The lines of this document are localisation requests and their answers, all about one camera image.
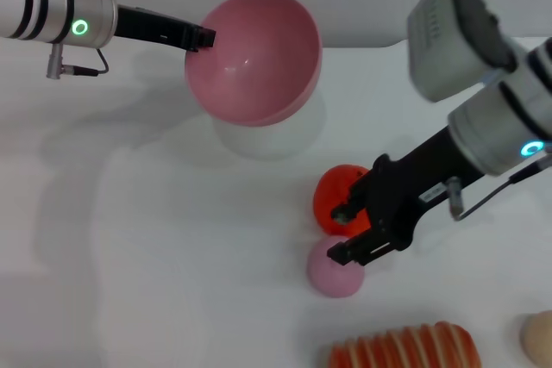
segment robotic arm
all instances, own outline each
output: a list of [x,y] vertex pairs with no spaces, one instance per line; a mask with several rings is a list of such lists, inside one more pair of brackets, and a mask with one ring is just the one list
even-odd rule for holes
[[366,209],[372,228],[328,256],[366,265],[411,243],[418,220],[446,199],[459,221],[503,190],[552,165],[552,155],[512,175],[464,213],[461,189],[499,176],[552,141],[552,38],[526,52],[499,31],[483,0],[421,0],[408,18],[412,83],[437,102],[498,76],[448,116],[448,126],[398,161],[384,154],[350,188],[332,218],[346,224]]
[[47,68],[47,77],[52,79],[59,79],[62,73],[98,74],[89,68],[62,65],[63,45],[99,51],[113,36],[120,36],[197,52],[200,47],[212,47],[215,40],[213,30],[119,6],[116,0],[0,0],[0,10],[0,36],[53,44]]

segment toy fruit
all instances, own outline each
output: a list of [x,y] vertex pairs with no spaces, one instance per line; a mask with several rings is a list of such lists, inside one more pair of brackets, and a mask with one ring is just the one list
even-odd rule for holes
[[312,287],[325,296],[352,296],[364,282],[363,266],[355,262],[343,266],[328,257],[328,249],[345,240],[347,238],[343,236],[330,236],[318,242],[310,251],[307,277]]
[[322,176],[314,193],[313,209],[314,216],[324,232],[351,238],[370,228],[368,214],[364,209],[346,226],[341,226],[331,219],[331,210],[347,201],[349,187],[366,173],[368,169],[364,167],[338,165]]
[[335,345],[328,368],[480,368],[474,340],[448,322],[405,327]]
[[522,332],[524,351],[539,368],[552,368],[552,310],[533,315]]

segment cable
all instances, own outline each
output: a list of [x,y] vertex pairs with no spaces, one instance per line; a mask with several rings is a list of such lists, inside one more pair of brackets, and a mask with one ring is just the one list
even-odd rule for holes
[[97,54],[100,56],[100,59],[103,62],[104,69],[102,71],[98,71],[97,73],[99,75],[104,75],[105,73],[110,71],[110,66],[107,63],[107,59],[104,57],[104,53],[100,49],[96,49]]
[[493,197],[495,197],[497,194],[500,193],[503,189],[508,187],[511,184],[510,181],[506,181],[505,183],[502,183],[499,187],[491,191],[486,197],[484,197],[482,200],[480,200],[477,204],[475,204],[470,210],[468,210],[466,213],[459,215],[458,217],[455,217],[455,221],[462,221],[469,215],[471,215],[475,210],[479,209],[483,204],[487,203],[489,200],[491,200]]
[[491,200],[493,197],[495,197],[497,194],[500,193],[500,191],[504,190],[506,187],[510,186],[511,184],[517,184],[529,177],[533,177],[535,174],[538,174],[539,172],[543,172],[547,168],[550,168],[552,166],[552,153],[549,153],[549,150],[547,149],[547,154],[544,157],[541,157],[537,161],[532,162],[531,164],[527,165],[525,168],[522,168],[519,172],[515,172],[508,178],[508,181],[501,184],[499,187],[491,191],[486,197],[484,197],[481,201],[479,201],[477,204],[475,204],[471,209],[469,209],[467,212],[462,213],[460,215],[453,214],[453,218],[455,221],[462,221],[469,215],[471,215],[475,210],[479,209],[483,204],[487,203],[489,200]]
[[96,52],[103,62],[102,70],[86,68],[84,66],[63,65],[63,73],[76,77],[97,77],[98,75],[104,75],[105,73],[109,72],[110,66],[107,63],[107,59],[104,57],[104,54],[99,49],[96,49]]

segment blue indicator light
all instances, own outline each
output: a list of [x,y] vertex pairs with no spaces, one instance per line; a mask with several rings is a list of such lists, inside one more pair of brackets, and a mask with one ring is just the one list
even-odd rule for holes
[[524,157],[530,157],[543,149],[544,143],[542,141],[530,141],[521,149],[521,155]]

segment beige object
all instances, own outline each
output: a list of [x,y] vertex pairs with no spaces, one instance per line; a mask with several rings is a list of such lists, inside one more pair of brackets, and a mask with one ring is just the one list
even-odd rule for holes
[[522,333],[525,353],[539,368],[552,368],[552,310],[533,315]]

